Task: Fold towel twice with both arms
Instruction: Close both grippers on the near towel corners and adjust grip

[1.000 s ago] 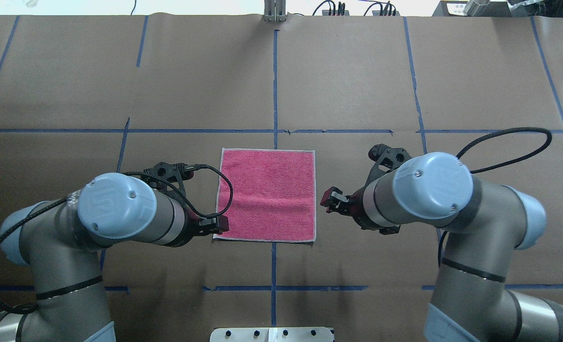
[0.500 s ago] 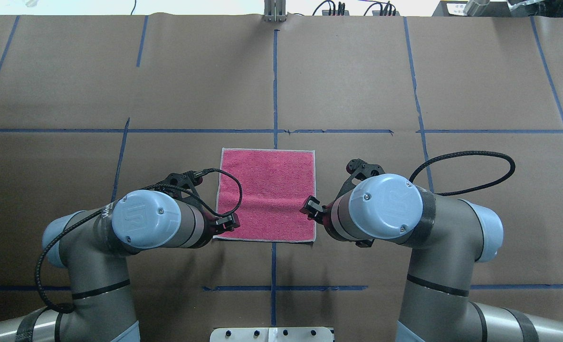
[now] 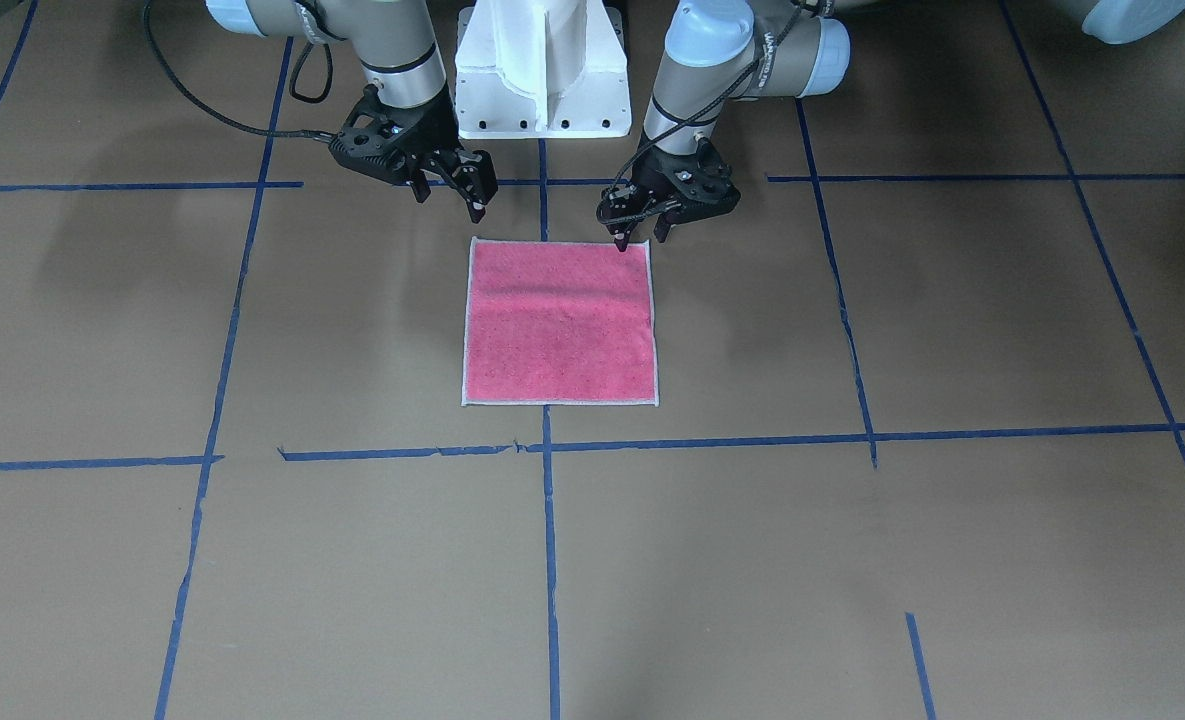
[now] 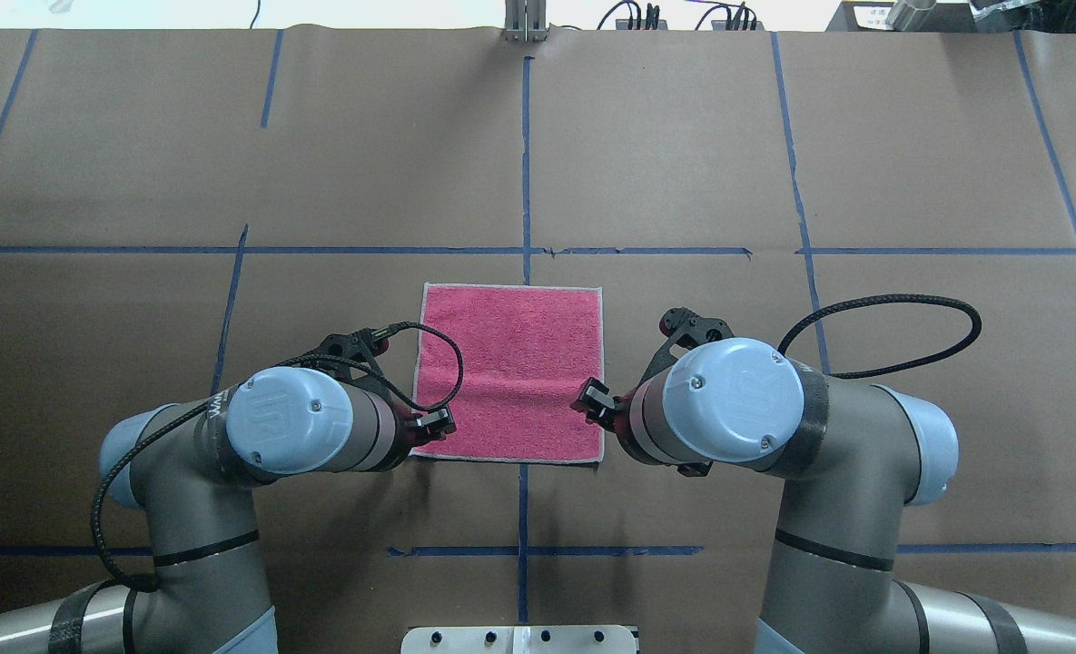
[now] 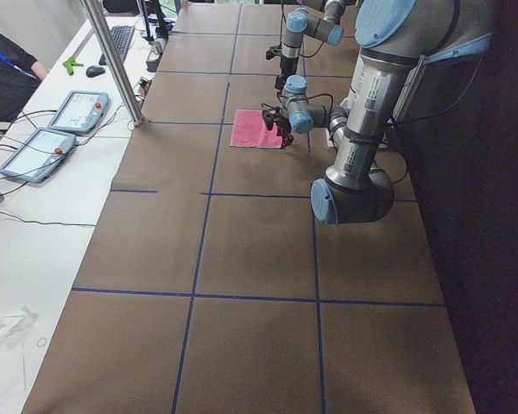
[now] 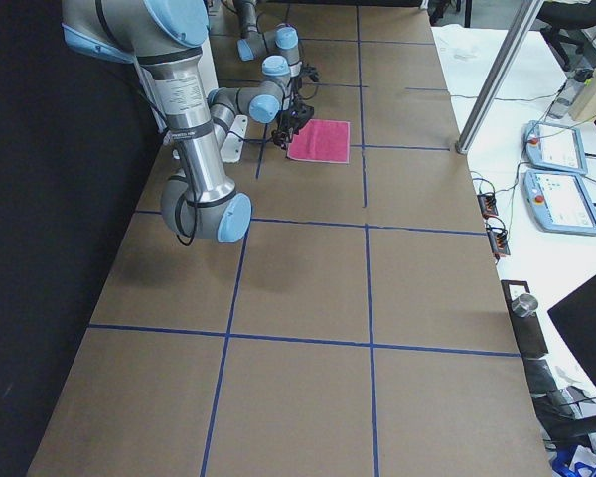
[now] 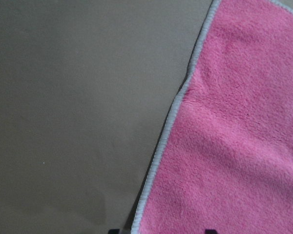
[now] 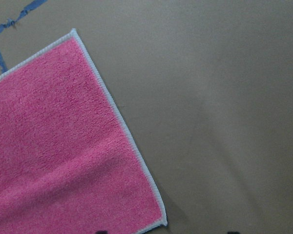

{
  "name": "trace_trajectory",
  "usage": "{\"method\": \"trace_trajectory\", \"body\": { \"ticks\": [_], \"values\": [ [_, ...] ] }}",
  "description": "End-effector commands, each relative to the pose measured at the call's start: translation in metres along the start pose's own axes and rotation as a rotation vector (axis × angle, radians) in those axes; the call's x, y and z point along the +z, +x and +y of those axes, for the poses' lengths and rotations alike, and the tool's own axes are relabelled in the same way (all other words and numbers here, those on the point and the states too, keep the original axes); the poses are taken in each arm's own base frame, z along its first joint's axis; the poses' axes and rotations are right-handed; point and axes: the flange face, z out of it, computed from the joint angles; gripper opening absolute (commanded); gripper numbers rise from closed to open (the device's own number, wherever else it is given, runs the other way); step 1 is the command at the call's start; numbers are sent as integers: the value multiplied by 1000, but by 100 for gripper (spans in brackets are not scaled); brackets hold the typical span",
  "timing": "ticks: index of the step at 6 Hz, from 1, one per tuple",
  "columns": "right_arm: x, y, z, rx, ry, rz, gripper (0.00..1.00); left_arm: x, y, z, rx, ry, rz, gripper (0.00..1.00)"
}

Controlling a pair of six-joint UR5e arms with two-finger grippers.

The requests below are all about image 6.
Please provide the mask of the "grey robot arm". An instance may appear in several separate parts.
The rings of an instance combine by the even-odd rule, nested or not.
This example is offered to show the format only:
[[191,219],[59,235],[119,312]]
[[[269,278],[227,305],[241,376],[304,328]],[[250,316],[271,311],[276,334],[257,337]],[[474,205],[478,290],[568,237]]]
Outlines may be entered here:
[[272,30],[262,31],[258,25],[257,1],[236,0],[232,1],[232,6],[240,29],[240,39],[236,45],[242,61],[279,55],[287,61],[290,75],[298,83],[301,83],[302,78],[308,78],[312,83],[320,81],[317,68],[306,63],[302,57],[301,41],[293,26],[281,22]]
[[244,61],[262,60],[256,87],[205,92],[199,62],[210,21],[203,1],[65,1],[63,30],[73,50],[102,60],[137,63],[156,87],[161,114],[180,160],[161,196],[161,215],[181,242],[233,243],[246,234],[252,203],[224,171],[221,148],[240,115],[275,122],[272,141],[286,147],[313,116],[299,93],[303,64],[296,29],[257,27],[256,4],[236,1]]

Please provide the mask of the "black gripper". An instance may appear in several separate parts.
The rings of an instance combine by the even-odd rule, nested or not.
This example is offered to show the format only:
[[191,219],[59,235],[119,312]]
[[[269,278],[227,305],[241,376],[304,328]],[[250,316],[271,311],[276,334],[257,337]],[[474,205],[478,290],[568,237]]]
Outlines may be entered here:
[[292,140],[311,120],[312,106],[296,101],[287,110],[281,111],[277,117],[277,128],[273,135],[273,143],[281,149],[286,148],[286,140]]
[[309,64],[302,64],[298,75],[298,80],[308,79],[311,83],[319,83],[320,75],[318,69]]

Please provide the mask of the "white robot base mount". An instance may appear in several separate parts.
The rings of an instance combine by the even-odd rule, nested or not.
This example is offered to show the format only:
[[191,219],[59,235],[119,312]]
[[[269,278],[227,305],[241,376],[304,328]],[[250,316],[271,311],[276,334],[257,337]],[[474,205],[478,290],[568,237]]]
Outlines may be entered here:
[[248,117],[237,115],[227,134],[221,148],[221,157],[224,163],[237,163],[245,145]]

